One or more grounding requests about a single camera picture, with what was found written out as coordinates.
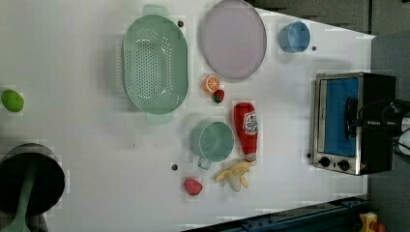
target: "ketchup bottle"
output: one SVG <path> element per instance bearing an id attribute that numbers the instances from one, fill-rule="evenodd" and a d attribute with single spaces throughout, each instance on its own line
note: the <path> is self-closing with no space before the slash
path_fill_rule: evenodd
<path id="1" fill-rule="evenodd" d="M 257 148 L 257 121 L 255 108 L 249 102 L 241 102 L 235 105 L 233 111 L 236 132 L 241 140 L 245 160 L 251 165 L 256 164 Z"/>

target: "white table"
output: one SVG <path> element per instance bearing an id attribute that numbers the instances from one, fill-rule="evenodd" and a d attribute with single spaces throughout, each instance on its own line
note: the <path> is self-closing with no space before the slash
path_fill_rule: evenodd
<path id="1" fill-rule="evenodd" d="M 25 142 L 52 149 L 67 175 L 61 201 L 46 213 L 50 231 L 180 231 L 366 193 L 366 177 L 308 164 L 312 81 L 317 73 L 370 69 L 372 36 L 304 20 L 310 48 L 286 54 L 278 31 L 298 18 L 259 11 L 268 34 L 260 69 L 240 83 L 222 79 L 215 105 L 200 89 L 212 69 L 200 53 L 198 27 L 219 1 L 29 1 L 0 4 L 0 86 L 22 93 L 21 113 L 0 109 L 0 154 Z M 185 21 L 190 89 L 170 124 L 150 125 L 121 80 L 121 42 L 146 3 Z M 258 164 L 249 188 L 233 192 L 211 178 L 240 157 L 240 145 L 209 171 L 190 152 L 190 129 L 202 119 L 231 124 L 235 101 L 254 101 Z M 172 163 L 179 170 L 172 171 Z M 187 177 L 204 190 L 188 197 Z"/>

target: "orange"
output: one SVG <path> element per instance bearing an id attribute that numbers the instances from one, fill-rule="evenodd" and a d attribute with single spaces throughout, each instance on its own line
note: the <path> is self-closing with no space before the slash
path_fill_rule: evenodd
<path id="1" fill-rule="evenodd" d="M 213 75 L 208 76 L 204 82 L 204 91 L 214 93 L 220 87 L 220 81 Z"/>

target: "strawberry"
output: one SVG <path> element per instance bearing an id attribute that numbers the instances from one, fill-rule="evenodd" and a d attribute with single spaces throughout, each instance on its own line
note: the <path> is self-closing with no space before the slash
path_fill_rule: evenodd
<path id="1" fill-rule="evenodd" d="M 199 194 L 199 192 L 202 191 L 202 185 L 199 182 L 191 178 L 188 178 L 184 182 L 184 186 L 185 186 L 185 190 L 187 191 L 187 193 L 192 196 L 197 195 Z"/>
<path id="2" fill-rule="evenodd" d="M 216 103 L 221 103 L 223 101 L 223 97 L 225 97 L 225 92 L 223 92 L 223 90 L 217 90 L 214 93 L 214 101 Z"/>

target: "plate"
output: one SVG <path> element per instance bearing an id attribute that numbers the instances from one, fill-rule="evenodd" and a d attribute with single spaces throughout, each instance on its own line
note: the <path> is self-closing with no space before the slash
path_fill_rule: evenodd
<path id="1" fill-rule="evenodd" d="M 253 6 L 224 0 L 206 15 L 201 43 L 210 66 L 220 75 L 246 78 L 261 65 L 266 52 L 266 30 Z"/>

